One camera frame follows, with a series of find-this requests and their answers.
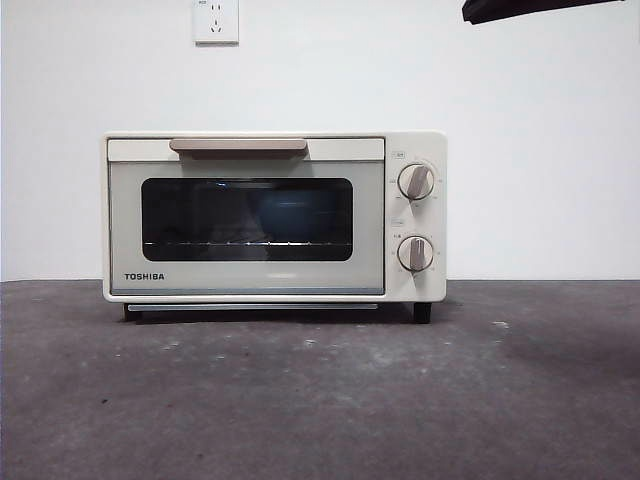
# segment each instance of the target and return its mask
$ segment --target wall outlet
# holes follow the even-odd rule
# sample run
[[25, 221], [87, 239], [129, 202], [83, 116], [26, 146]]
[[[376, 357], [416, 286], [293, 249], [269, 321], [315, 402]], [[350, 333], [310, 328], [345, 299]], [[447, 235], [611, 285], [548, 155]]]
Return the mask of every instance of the wall outlet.
[[240, 0], [194, 0], [193, 40], [196, 44], [234, 44], [240, 40]]

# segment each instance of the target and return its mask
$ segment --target control knob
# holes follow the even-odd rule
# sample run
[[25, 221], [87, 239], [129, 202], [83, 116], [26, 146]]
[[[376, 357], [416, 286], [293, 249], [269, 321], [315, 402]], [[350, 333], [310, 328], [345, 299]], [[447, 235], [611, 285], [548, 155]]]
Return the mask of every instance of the control knob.
[[405, 238], [398, 247], [398, 260], [411, 272], [421, 272], [433, 262], [433, 247], [426, 238]]
[[409, 165], [398, 177], [398, 187], [409, 200], [422, 200], [433, 190], [433, 172], [426, 165]]

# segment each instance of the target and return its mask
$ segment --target black object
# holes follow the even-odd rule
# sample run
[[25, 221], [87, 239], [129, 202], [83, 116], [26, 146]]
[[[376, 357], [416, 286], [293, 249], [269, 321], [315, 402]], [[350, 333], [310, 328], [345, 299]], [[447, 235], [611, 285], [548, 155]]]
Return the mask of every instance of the black object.
[[415, 323], [431, 323], [431, 304], [423, 302], [414, 303], [413, 321]]
[[527, 13], [612, 1], [619, 0], [467, 0], [462, 16], [466, 22], [476, 25]]
[[124, 321], [125, 322], [137, 322], [142, 319], [142, 312], [129, 310], [129, 304], [125, 303], [124, 307]]

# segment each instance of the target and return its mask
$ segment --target oven window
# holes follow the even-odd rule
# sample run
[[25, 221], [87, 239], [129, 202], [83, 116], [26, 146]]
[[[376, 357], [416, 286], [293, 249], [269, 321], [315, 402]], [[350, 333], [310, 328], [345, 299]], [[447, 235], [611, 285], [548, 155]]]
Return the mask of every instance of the oven window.
[[162, 261], [345, 261], [353, 187], [344, 178], [150, 178], [142, 249]]

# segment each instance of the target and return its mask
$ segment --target control panel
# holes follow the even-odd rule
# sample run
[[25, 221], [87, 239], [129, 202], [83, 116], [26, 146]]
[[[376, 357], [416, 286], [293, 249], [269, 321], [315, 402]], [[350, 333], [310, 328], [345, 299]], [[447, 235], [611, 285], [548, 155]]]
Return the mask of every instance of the control panel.
[[402, 301], [446, 293], [446, 138], [387, 137], [387, 291]]

